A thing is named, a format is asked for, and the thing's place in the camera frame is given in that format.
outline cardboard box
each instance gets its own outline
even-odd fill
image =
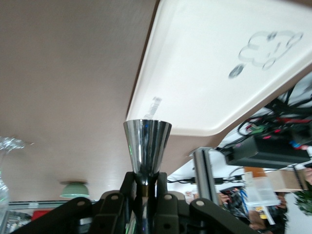
[[[268,172],[266,175],[270,179],[275,192],[292,193],[302,190],[300,183],[296,178],[295,172],[292,170],[277,170]],[[308,189],[305,181],[304,171],[298,170],[298,175],[304,189]]]

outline red object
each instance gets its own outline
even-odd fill
[[[246,127],[246,130],[250,129],[252,127],[252,124],[249,124],[247,127]]]
[[[34,221],[37,218],[40,218],[41,216],[45,215],[49,211],[34,211],[33,216],[31,217],[31,221]]]
[[[297,118],[276,118],[279,121],[282,121],[284,123],[310,123],[310,119],[297,119]]]

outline black metal frame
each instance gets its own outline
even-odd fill
[[[256,234],[246,224],[210,200],[188,205],[167,191],[167,175],[159,173],[155,198],[156,234]],[[14,234],[125,234],[135,211],[136,183],[128,172],[119,191],[110,191],[92,205],[78,197],[13,232]]]

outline cable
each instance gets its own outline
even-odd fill
[[[293,93],[293,89],[294,89],[294,87],[291,88],[290,90],[288,90],[286,99],[284,101],[285,104],[288,104],[289,98],[290,98],[291,94]]]
[[[167,180],[167,183],[180,183],[180,184],[192,184],[195,183],[195,177],[189,178],[189,179],[178,179],[175,181]]]
[[[278,98],[274,99],[265,107],[270,110],[273,110],[275,113],[278,113],[280,115],[296,114],[296,115],[309,116],[312,114],[312,107],[289,106]]]
[[[236,179],[230,179],[230,180],[223,180],[223,183],[246,183],[244,180],[236,180]]]
[[[293,165],[292,168],[293,168],[294,174],[295,174],[295,176],[296,176],[296,179],[297,179],[297,181],[298,181],[298,183],[299,183],[299,185],[300,185],[300,188],[301,188],[302,190],[304,190],[303,184],[302,184],[302,182],[301,182],[301,179],[300,179],[300,177],[299,177],[299,175],[298,175],[298,171],[297,171],[297,169],[296,169],[296,165]]]
[[[265,172],[274,172],[274,171],[278,171],[278,169],[270,169],[270,170],[264,170]]]
[[[230,174],[229,174],[229,178],[231,178],[232,177],[232,174],[234,173],[234,172],[236,172],[237,170],[239,170],[239,169],[243,169],[244,167],[238,167],[238,168],[236,168],[235,170],[233,170]]]
[[[259,136],[264,133],[270,134],[280,127],[280,123],[276,122],[276,119],[278,117],[280,116],[276,115],[273,112],[266,113],[262,116],[250,117],[238,126],[237,132],[244,137]],[[253,126],[257,126],[258,130],[248,134],[241,133],[240,130],[246,123],[250,123]]]
[[[221,150],[225,149],[226,147],[228,147],[228,146],[230,146],[230,145],[234,145],[234,144],[241,143],[241,142],[243,142],[243,141],[246,140],[246,139],[247,139],[247,137],[245,137],[245,136],[244,136],[244,137],[241,137],[241,138],[239,138],[239,139],[237,139],[237,140],[235,140],[235,141],[232,141],[232,142],[229,143],[229,144],[226,144],[226,145],[223,146],[222,148],[217,147],[216,150],[221,151]]]
[[[309,103],[310,101],[312,101],[312,97],[310,99],[305,99],[305,100],[302,100],[300,102],[297,102],[293,105],[291,105],[292,107],[298,107],[298,106],[301,106],[303,104],[306,104],[306,103]]]

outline metal pole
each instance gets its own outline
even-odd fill
[[[199,196],[206,198],[216,205],[219,204],[215,191],[215,181],[209,159],[210,147],[200,147],[191,152],[194,159],[196,182]]]
[[[124,122],[123,126],[137,184],[135,233],[152,234],[156,213],[155,183],[171,124],[160,120],[135,119]]]

